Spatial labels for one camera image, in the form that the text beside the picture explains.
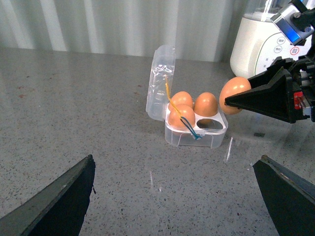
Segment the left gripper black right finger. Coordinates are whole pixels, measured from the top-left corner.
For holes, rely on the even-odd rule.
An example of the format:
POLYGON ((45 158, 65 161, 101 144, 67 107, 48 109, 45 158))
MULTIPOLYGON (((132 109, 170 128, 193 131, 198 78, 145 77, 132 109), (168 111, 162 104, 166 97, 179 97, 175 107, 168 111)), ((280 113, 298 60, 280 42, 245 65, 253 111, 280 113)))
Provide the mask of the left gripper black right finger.
POLYGON ((315 185, 263 155, 254 173, 270 217, 281 236, 315 234, 315 185))

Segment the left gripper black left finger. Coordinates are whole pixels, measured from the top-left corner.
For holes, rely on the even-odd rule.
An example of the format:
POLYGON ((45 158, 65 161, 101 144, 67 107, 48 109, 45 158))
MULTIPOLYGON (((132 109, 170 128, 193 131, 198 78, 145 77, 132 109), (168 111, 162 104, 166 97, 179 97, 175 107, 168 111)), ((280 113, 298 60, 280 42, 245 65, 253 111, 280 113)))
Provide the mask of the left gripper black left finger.
POLYGON ((77 236, 94 186, 95 161, 88 155, 1 218, 2 236, 77 236))

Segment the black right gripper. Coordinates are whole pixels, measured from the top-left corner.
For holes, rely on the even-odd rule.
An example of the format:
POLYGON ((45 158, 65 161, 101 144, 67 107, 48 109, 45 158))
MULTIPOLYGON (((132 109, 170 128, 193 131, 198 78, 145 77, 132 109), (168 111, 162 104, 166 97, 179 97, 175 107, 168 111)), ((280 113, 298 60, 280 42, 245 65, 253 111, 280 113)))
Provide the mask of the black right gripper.
POLYGON ((288 123, 308 118, 315 121, 313 57, 301 56, 294 63, 292 58, 276 58, 248 81, 251 89, 227 97, 225 105, 288 123))

